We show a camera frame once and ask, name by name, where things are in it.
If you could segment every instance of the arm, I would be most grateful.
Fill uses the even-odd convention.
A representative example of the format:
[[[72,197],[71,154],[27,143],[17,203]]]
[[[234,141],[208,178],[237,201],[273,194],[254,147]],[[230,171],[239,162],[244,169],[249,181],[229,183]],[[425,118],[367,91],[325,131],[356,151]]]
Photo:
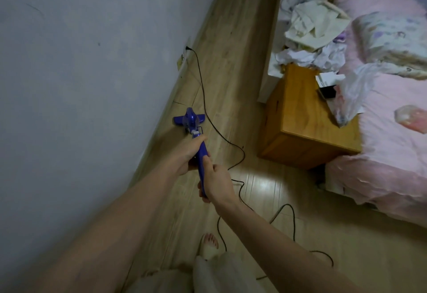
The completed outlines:
[[[38,292],[114,292],[160,204],[205,139],[202,135],[181,143],[105,209],[40,279]]]
[[[203,163],[208,198],[279,292],[360,292],[240,202],[226,168],[212,165],[207,156]]]

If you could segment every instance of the black power cord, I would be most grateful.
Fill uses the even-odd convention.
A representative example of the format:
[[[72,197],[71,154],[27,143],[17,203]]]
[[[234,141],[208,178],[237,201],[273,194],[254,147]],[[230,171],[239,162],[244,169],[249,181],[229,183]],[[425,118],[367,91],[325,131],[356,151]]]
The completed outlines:
[[[230,169],[232,169],[233,167],[236,167],[238,164],[240,164],[240,163],[242,163],[244,160],[245,160],[245,158],[246,158],[246,153],[245,153],[245,151],[243,150],[243,148],[241,148],[240,146],[238,146],[238,145],[236,145],[236,144],[233,144],[231,141],[229,141],[227,138],[225,138],[220,132],[219,132],[219,130],[216,128],[216,126],[212,123],[212,121],[211,121],[211,118],[209,117],[209,115],[207,114],[207,112],[206,112],[206,101],[205,101],[205,87],[203,86],[203,79],[201,78],[201,70],[200,70],[200,64],[199,64],[199,57],[197,56],[197,53],[195,52],[195,50],[193,50],[193,49],[191,49],[190,47],[188,47],[188,46],[186,46],[185,47],[185,50],[190,50],[190,51],[192,51],[192,52],[194,52],[194,54],[195,54],[195,57],[196,57],[196,59],[197,59],[197,67],[199,68],[199,74],[200,74],[200,83],[201,83],[201,91],[202,91],[202,93],[203,93],[203,109],[204,109],[204,111],[205,111],[205,116],[206,116],[206,118],[209,120],[209,122],[211,123],[211,125],[212,125],[212,127],[215,129],[215,131],[216,131],[216,133],[217,134],[219,134],[220,136],[221,136],[221,138],[222,139],[224,139],[227,143],[229,143],[230,145],[233,145],[233,146],[235,146],[235,147],[237,147],[237,148],[239,148],[241,151],[242,151],[242,153],[243,153],[243,158],[240,160],[240,161],[238,161],[236,164],[234,164],[233,166],[231,166],[231,167],[229,167],[227,170],[229,171]],[[238,183],[242,183],[242,185],[240,186],[240,189],[239,189],[239,199],[240,199],[240,201],[242,201],[249,209],[251,209],[252,211],[254,211],[248,204],[246,204],[246,202],[245,201],[243,201],[243,199],[242,199],[242,196],[241,196],[241,192],[242,192],[242,189],[243,189],[243,186],[245,186],[245,182],[243,182],[243,181],[238,181],[238,180],[236,180],[236,179],[232,179],[232,181],[234,181],[234,182],[238,182]],[[292,205],[291,204],[289,204],[289,203],[286,203],[286,204],[283,204],[279,209],[278,209],[278,211],[276,212],[276,214],[273,216],[273,218],[271,218],[271,220],[270,220],[270,224],[272,224],[273,223],[273,221],[274,220],[276,220],[276,218],[277,218],[277,216],[279,215],[279,213],[282,211],[282,209],[285,207],[285,206],[289,206],[291,209],[292,209],[292,220],[293,220],[293,235],[292,235],[292,240],[295,242],[295,231],[296,231],[296,224],[295,224],[295,211],[294,211],[294,209],[293,209],[293,207],[292,207]],[[227,251],[227,245],[226,245],[226,242],[225,242],[225,240],[224,240],[224,238],[222,237],[222,235],[221,235],[221,232],[220,232],[220,220],[221,220],[221,217],[219,217],[218,218],[218,222],[216,223],[216,230],[218,231],[218,234],[220,235],[220,237],[221,237],[221,240],[222,240],[222,243],[224,244],[224,247],[225,247],[225,249],[226,249],[226,251]],[[327,253],[325,253],[325,252],[322,252],[322,251],[320,251],[320,250],[310,250],[310,253],[320,253],[320,254],[324,254],[325,256],[327,256],[329,259],[330,259],[330,262],[331,262],[331,267],[334,267],[334,260],[332,259],[332,257],[330,257]],[[264,279],[264,278],[266,278],[267,276],[265,275],[265,276],[261,276],[261,277],[258,277],[257,278],[257,280],[260,280],[260,279]]]

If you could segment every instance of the person's left hand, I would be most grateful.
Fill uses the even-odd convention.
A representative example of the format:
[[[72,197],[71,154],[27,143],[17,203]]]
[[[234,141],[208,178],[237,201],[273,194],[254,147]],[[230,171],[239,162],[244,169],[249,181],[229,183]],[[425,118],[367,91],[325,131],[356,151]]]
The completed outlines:
[[[207,137],[202,134],[191,140],[184,139],[168,156],[177,171],[178,175],[184,175],[188,171],[197,169],[197,161],[194,159],[195,154],[199,151],[200,145]]]

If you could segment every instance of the hand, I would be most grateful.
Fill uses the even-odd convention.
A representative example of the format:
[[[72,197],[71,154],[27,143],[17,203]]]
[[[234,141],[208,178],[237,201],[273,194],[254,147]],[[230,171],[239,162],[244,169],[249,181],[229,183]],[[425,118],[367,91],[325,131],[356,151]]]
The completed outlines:
[[[184,175],[188,171],[197,169],[197,162],[194,158],[199,151],[200,145],[207,137],[202,134],[191,140],[184,139],[169,154],[167,161],[173,165],[178,175]]]
[[[199,188],[199,196],[203,202],[212,202],[217,208],[221,204],[238,201],[234,193],[232,178],[227,168],[222,165],[212,165],[212,161],[208,156],[203,157],[203,167],[205,168],[205,193],[209,198],[205,198],[201,194],[201,184]]]

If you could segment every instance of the baseboard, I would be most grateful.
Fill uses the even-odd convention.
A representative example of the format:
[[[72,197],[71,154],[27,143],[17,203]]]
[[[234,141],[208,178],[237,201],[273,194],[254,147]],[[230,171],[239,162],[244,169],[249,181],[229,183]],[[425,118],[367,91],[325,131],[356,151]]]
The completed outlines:
[[[207,22],[209,21],[209,18],[212,15],[212,12],[213,12],[213,10],[215,8],[216,2],[217,2],[217,0],[213,0],[212,1],[211,6],[209,7],[209,10],[207,11],[207,14],[205,16],[205,20],[203,21],[203,23],[202,23],[199,31],[197,32],[197,35],[196,35],[196,37],[194,39],[194,42],[193,42],[193,45],[192,45],[192,48],[195,49],[195,50],[197,49],[197,46],[199,45],[201,36],[202,36],[203,32],[205,31]],[[185,59],[184,64],[182,65],[182,68],[181,68],[181,70],[179,72],[178,79],[176,80],[175,86],[173,87],[172,92],[170,93],[170,96],[169,96],[169,98],[167,100],[166,106],[163,109],[163,113],[162,113],[160,119],[157,122],[156,129],[154,130],[154,132],[153,132],[153,134],[151,136],[151,139],[148,142],[147,148],[145,149],[144,154],[142,155],[141,161],[139,162],[138,167],[136,168],[136,171],[135,171],[135,173],[134,173],[134,175],[132,177],[132,180],[129,183],[129,187],[134,186],[136,184],[136,182],[138,182],[140,180],[140,178],[141,178],[143,167],[144,167],[144,165],[145,165],[145,163],[146,163],[146,161],[148,159],[148,156],[150,155],[151,150],[152,150],[153,145],[154,145],[154,135],[157,133],[157,130],[158,130],[159,125],[160,125],[160,122],[163,121],[165,115],[168,113],[170,107],[172,106],[172,103],[173,103],[173,100],[175,99],[176,93],[181,88],[182,80],[183,79],[180,78],[180,76],[183,76],[183,75],[186,74],[186,72],[188,70],[188,63],[193,58],[193,56],[194,56],[194,53],[192,51],[188,51],[188,56]]]

